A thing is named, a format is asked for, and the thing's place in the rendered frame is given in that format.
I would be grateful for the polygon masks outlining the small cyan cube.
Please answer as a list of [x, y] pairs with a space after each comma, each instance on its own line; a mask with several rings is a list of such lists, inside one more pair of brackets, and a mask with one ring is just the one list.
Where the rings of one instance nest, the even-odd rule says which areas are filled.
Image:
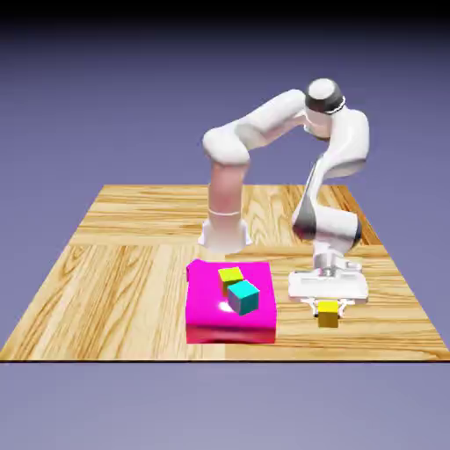
[[259, 290], [244, 279], [228, 286], [229, 306], [240, 316], [258, 309]]

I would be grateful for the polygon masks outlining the small yellow cube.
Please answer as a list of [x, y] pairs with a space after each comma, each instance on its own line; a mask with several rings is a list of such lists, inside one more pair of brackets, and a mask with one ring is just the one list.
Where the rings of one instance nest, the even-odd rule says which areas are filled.
[[339, 320], [338, 301], [319, 301], [317, 304], [317, 322], [320, 328], [337, 328]]
[[238, 266], [223, 267], [218, 270], [221, 292], [224, 296], [228, 295], [229, 286], [243, 281], [243, 274]]

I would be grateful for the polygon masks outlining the large magenta box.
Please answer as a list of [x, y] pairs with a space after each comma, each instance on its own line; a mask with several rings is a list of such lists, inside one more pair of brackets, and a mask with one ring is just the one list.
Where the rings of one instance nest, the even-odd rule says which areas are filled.
[[[218, 270], [238, 266], [243, 279], [259, 290], [259, 306], [238, 315], [221, 292]], [[277, 307], [272, 273], [267, 262], [207, 262], [193, 260], [186, 267], [185, 332], [188, 344], [275, 342]]]

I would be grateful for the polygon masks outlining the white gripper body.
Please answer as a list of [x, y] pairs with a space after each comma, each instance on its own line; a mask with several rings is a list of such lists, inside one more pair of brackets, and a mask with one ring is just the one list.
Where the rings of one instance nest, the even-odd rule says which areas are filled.
[[338, 271], [332, 276], [319, 272], [291, 272], [288, 296], [299, 301], [368, 301], [368, 284], [361, 272]]

